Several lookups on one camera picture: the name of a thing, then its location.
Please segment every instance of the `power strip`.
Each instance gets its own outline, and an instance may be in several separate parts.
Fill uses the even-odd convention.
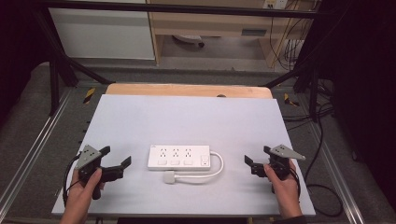
[[[208,171],[209,146],[161,146],[149,149],[149,170]]]

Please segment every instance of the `hand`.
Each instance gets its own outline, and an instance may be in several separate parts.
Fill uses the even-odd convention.
[[[101,176],[102,169],[97,169],[87,184],[84,185],[83,182],[78,182],[78,170],[73,171],[71,184],[76,182],[78,183],[72,186],[69,190],[69,197],[67,199],[64,215],[61,219],[61,224],[85,223],[85,220],[87,219],[88,208],[90,207],[92,200],[93,190],[99,183]]]
[[[293,162],[289,160],[290,168],[296,170]],[[283,218],[299,217],[303,213],[300,208],[297,182],[288,175],[285,180],[280,180],[270,165],[264,165],[264,171],[272,182],[279,204],[279,213]]]

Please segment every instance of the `finger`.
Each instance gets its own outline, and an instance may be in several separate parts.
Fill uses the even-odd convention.
[[[265,164],[264,165],[264,171],[267,174],[268,179],[275,185],[280,184],[280,179],[277,177],[275,171],[273,168],[271,168],[270,165]]]
[[[95,171],[95,173],[93,173],[93,175],[91,175],[87,185],[85,186],[85,189],[89,192],[93,192],[96,185],[99,183],[101,176],[102,176],[102,169],[99,168]]]

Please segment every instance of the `gray floor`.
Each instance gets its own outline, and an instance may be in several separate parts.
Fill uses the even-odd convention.
[[[263,66],[264,58],[257,49],[258,42],[251,39],[209,37],[205,40],[205,47],[199,49],[197,46],[178,43],[168,37],[165,39],[163,63],[160,65],[133,62],[128,66],[114,66],[113,63],[109,68],[107,65],[99,64],[92,70],[118,82],[257,86],[284,72],[279,66],[275,69]],[[6,223],[11,223],[12,220],[27,223],[57,222],[58,217],[54,217],[50,211],[56,199],[54,195],[62,186],[64,168],[76,154],[79,141],[84,137],[83,130],[89,128],[87,121],[91,119],[100,95],[106,91],[106,86],[97,85],[82,74],[78,76],[82,79],[81,85],[72,89],[72,95],[62,116],[8,210]],[[285,92],[290,94],[291,100],[298,100],[290,88],[293,82],[293,79],[288,80],[281,87],[273,89],[274,97],[278,99],[284,116],[304,113],[300,106],[284,104]],[[1,127],[0,193],[6,190],[48,118],[49,86],[48,67],[37,67],[20,101]],[[82,101],[90,86],[96,86],[96,91],[90,103],[84,105]],[[322,98],[320,101],[324,103],[326,99]],[[286,127],[291,128],[299,124],[301,123],[286,123]],[[366,223],[396,223],[395,212],[378,189],[366,165],[351,159],[351,149],[337,118],[324,118],[323,128],[325,140],[332,149],[332,154]],[[306,162],[299,163],[305,171],[317,148],[312,130],[305,124],[290,130],[289,134],[293,148],[308,158]],[[308,183],[323,184],[332,188],[332,181],[320,155],[308,177]],[[339,208],[337,201],[328,191],[313,189],[311,197],[314,206],[328,213],[333,213]],[[266,220],[267,218],[255,218],[255,223],[266,223]],[[309,221],[349,223],[345,213],[340,217],[318,214],[310,217]]]

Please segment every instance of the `white tabletop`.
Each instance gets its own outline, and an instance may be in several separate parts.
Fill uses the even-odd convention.
[[[111,217],[276,215],[271,183],[251,175],[244,156],[268,162],[263,146],[291,147],[276,100],[132,95],[102,96],[79,150],[86,144],[111,147],[102,158],[105,167],[132,156],[124,178],[106,183],[102,198],[92,201],[90,214]],[[208,145],[224,159],[224,170],[208,179],[165,184],[162,171],[148,169],[150,145]],[[217,171],[219,160],[212,157],[211,162],[211,170]],[[303,214],[313,216],[305,183],[300,181]],[[52,213],[63,212],[60,195]]]

